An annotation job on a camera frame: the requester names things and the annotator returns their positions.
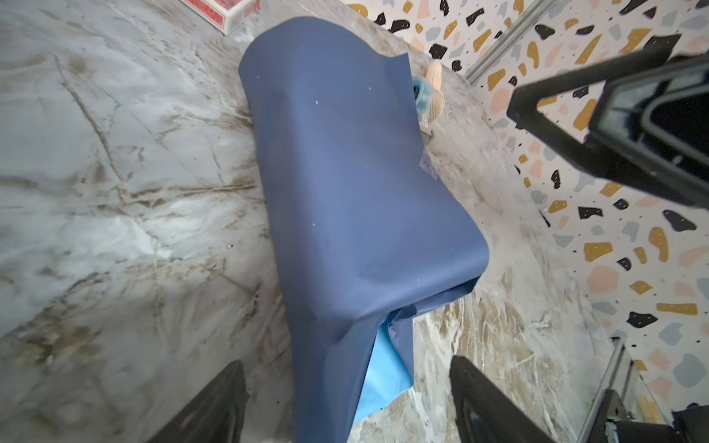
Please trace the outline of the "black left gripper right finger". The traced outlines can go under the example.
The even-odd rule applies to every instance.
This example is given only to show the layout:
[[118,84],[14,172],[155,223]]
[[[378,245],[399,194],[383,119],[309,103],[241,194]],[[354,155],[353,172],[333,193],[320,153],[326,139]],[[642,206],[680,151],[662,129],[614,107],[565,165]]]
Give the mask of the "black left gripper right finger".
[[452,358],[450,380],[460,441],[552,441],[466,357]]

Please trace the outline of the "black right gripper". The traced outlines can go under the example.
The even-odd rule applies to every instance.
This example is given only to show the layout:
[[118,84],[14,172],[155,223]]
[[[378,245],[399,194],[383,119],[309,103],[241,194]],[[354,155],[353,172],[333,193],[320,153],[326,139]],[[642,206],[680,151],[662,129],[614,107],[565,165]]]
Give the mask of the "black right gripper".
[[593,178],[708,205],[708,56],[677,34],[518,86],[507,116]]

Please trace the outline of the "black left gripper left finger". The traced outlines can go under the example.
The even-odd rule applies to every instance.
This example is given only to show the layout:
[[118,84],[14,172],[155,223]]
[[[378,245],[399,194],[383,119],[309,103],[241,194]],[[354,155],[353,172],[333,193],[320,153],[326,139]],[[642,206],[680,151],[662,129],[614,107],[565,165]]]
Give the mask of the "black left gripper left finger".
[[227,365],[149,443],[238,443],[249,394],[242,362]]

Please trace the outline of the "blue wrapping paper sheet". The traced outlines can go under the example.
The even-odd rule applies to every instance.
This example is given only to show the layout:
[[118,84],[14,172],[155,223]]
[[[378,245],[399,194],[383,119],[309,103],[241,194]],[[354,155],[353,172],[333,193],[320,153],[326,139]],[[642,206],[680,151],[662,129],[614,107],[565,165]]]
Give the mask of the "blue wrapping paper sheet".
[[257,37],[239,66],[291,333],[297,442],[345,442],[413,384],[413,321],[489,265],[422,161],[406,55],[320,18]]

